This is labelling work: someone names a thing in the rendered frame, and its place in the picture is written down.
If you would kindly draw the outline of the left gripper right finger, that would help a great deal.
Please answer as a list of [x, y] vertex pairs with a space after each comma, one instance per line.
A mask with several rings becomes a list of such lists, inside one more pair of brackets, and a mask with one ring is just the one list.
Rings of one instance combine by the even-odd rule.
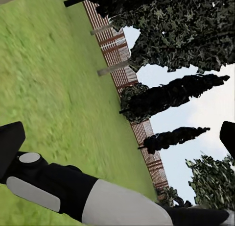
[[224, 121], [219, 138], [235, 160], [235, 123]]

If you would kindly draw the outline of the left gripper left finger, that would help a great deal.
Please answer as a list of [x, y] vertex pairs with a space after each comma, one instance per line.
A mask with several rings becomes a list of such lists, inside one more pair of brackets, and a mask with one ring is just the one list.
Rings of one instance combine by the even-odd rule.
[[0, 126], [0, 180], [24, 141], [24, 126], [21, 121]]

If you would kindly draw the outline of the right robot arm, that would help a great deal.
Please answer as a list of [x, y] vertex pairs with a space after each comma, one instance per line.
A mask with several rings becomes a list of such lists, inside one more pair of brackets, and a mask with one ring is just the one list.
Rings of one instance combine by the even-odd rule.
[[161, 206], [76, 166], [49, 165], [34, 152], [18, 151], [0, 183], [21, 198], [87, 226], [235, 226], [235, 211]]

